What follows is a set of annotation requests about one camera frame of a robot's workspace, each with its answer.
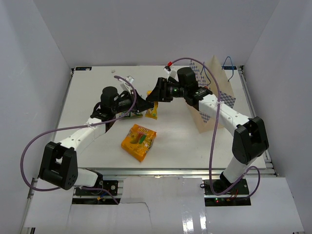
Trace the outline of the yellow candy packet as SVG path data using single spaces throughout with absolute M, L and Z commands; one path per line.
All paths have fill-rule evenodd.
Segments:
M 150 108 L 146 111 L 145 117 L 157 120 L 158 119 L 157 109 L 158 109 L 158 102 L 154 101 L 153 108 Z

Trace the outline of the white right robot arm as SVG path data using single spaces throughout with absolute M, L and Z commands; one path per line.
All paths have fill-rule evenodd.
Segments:
M 155 88 L 147 96 L 150 102 L 171 102 L 184 98 L 186 103 L 199 112 L 215 118 L 233 136 L 231 159 L 220 175 L 220 188 L 225 194 L 232 194 L 254 160 L 268 149 L 269 142 L 264 121 L 260 117 L 240 114 L 205 87 L 200 87 L 190 67 L 177 71 L 178 79 L 158 78 Z

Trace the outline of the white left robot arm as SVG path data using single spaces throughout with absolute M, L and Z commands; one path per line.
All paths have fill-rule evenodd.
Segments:
M 98 137 L 105 134 L 115 123 L 120 113 L 140 113 L 153 104 L 144 100 L 136 90 L 117 92 L 109 86 L 102 90 L 100 102 L 82 128 L 71 136 L 55 143 L 49 142 L 44 148 L 39 178 L 59 188 L 69 190 L 74 186 L 85 186 L 94 195 L 103 189 L 99 173 L 78 167 L 78 156 Z

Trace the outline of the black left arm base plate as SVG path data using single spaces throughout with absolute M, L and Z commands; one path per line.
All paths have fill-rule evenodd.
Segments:
M 76 205 L 118 205 L 117 180 L 101 180 L 92 190 L 77 187 L 74 190 L 72 204 Z

